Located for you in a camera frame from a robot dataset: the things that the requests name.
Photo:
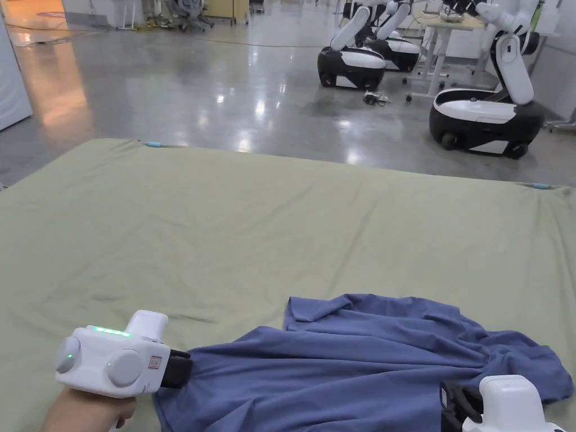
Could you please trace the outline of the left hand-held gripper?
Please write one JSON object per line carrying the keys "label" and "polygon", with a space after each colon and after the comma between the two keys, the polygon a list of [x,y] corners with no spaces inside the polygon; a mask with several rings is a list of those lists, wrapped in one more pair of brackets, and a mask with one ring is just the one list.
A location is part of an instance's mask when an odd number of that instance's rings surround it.
{"label": "left hand-held gripper", "polygon": [[55,379],[72,389],[116,399],[179,389],[192,371],[190,353],[163,342],[168,317],[138,310],[125,330],[78,327],[55,359]]}

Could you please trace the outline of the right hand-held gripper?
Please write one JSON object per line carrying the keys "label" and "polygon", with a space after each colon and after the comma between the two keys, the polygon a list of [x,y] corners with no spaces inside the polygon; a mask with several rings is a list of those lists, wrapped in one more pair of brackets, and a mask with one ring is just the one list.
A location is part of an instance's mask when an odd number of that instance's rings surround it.
{"label": "right hand-held gripper", "polygon": [[564,431],[545,406],[572,397],[572,378],[492,375],[440,383],[441,431]]}

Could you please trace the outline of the person's left hand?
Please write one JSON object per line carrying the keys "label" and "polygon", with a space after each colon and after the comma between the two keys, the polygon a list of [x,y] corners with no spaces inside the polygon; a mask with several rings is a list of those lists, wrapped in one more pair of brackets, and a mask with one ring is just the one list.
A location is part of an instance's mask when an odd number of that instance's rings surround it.
{"label": "person's left hand", "polygon": [[64,387],[39,430],[110,431],[122,428],[136,407],[136,398],[116,399]]}

